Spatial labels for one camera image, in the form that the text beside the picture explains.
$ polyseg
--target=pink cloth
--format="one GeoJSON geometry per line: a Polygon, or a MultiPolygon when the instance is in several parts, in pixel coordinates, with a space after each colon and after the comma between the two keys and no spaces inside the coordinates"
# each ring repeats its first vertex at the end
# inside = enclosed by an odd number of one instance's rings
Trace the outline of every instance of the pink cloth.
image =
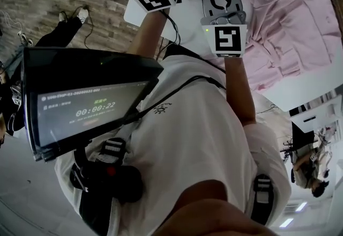
{"type": "Polygon", "coordinates": [[[250,0],[251,37],[243,56],[250,88],[329,65],[341,44],[331,0],[250,0]]]}

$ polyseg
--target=floor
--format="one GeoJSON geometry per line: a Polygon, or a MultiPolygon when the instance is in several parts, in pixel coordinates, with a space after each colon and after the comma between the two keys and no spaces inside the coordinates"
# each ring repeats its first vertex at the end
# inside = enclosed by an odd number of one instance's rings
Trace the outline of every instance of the floor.
{"type": "MultiPolygon", "coordinates": [[[[28,38],[35,43],[50,33],[58,24],[58,14],[64,10],[68,16],[74,10],[87,4],[94,24],[92,35],[87,39],[91,49],[125,52],[136,35],[136,27],[123,19],[128,0],[0,0],[0,10],[8,12],[13,21],[19,21],[28,38]]],[[[17,36],[20,27],[8,28],[0,12],[0,61],[5,62],[20,44],[17,36]]],[[[84,40],[91,32],[91,20],[74,37],[69,47],[85,48],[84,40]]],[[[271,102],[259,94],[254,94],[258,122],[270,126],[277,135],[280,148],[292,134],[288,113],[271,108],[271,102]]]]}

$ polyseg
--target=white table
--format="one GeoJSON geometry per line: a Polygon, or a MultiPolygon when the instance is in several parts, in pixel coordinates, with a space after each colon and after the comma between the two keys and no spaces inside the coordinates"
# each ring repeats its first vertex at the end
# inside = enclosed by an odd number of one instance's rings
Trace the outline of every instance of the white table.
{"type": "MultiPolygon", "coordinates": [[[[145,14],[145,11],[134,0],[129,0],[124,19],[129,23],[140,26],[145,14]]],[[[170,17],[176,22],[180,31],[181,45],[205,59],[211,59],[213,55],[209,54],[211,50],[200,25],[200,19],[203,16],[202,0],[183,0],[182,4],[170,9],[170,17]]],[[[167,22],[162,36],[168,40],[175,40],[175,30],[170,22],[167,22]]],[[[283,111],[289,111],[343,84],[342,63],[343,49],[340,46],[333,64],[298,77],[285,78],[265,91],[263,96],[283,111]]]]}

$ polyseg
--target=ceiling light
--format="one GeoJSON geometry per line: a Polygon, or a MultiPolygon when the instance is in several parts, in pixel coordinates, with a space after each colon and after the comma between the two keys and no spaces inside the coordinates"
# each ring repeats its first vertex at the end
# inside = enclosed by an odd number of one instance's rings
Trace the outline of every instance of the ceiling light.
{"type": "Polygon", "coordinates": [[[293,218],[290,218],[290,219],[287,219],[283,222],[282,225],[280,225],[280,227],[287,227],[294,219],[293,218]]]}
{"type": "Polygon", "coordinates": [[[300,212],[303,210],[303,208],[305,207],[305,205],[307,205],[307,202],[303,202],[296,210],[295,212],[300,212]]]}

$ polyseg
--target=white t-shirt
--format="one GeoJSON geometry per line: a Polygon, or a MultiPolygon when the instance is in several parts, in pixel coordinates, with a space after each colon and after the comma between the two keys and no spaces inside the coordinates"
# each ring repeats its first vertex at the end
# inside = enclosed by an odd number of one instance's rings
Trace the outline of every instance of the white t-shirt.
{"type": "MultiPolygon", "coordinates": [[[[223,72],[196,58],[170,56],[161,65],[160,81],[143,102],[143,109],[193,76],[212,77],[226,85],[223,72]]],[[[121,208],[120,235],[151,235],[181,193],[205,180],[221,181],[228,202],[246,212],[253,203],[249,195],[257,172],[269,175],[275,201],[268,224],[280,215],[290,197],[273,131],[261,124],[243,128],[226,101],[225,91],[205,80],[184,87],[146,114],[132,133],[130,150],[127,163],[141,172],[145,191],[140,201],[121,208]]],[[[62,159],[56,164],[61,183],[60,170],[66,170],[62,159]]],[[[77,210],[77,199],[62,189],[77,210]]]]}

